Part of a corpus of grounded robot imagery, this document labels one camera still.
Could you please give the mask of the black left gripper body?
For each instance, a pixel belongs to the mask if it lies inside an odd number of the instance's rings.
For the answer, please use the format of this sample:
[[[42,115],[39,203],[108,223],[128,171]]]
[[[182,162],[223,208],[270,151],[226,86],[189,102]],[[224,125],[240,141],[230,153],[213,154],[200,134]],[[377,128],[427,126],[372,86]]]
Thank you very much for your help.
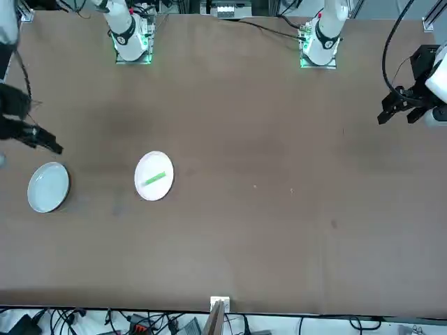
[[[434,60],[440,45],[421,45],[410,57],[411,69],[416,86],[425,83],[432,74]]]

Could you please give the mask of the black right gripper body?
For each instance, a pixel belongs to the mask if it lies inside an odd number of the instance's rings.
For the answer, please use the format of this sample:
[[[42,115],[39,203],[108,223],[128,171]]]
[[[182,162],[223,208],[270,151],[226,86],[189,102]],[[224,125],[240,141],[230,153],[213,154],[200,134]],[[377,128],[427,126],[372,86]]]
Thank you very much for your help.
[[[31,99],[16,87],[1,83],[1,114],[26,118],[31,109]]]

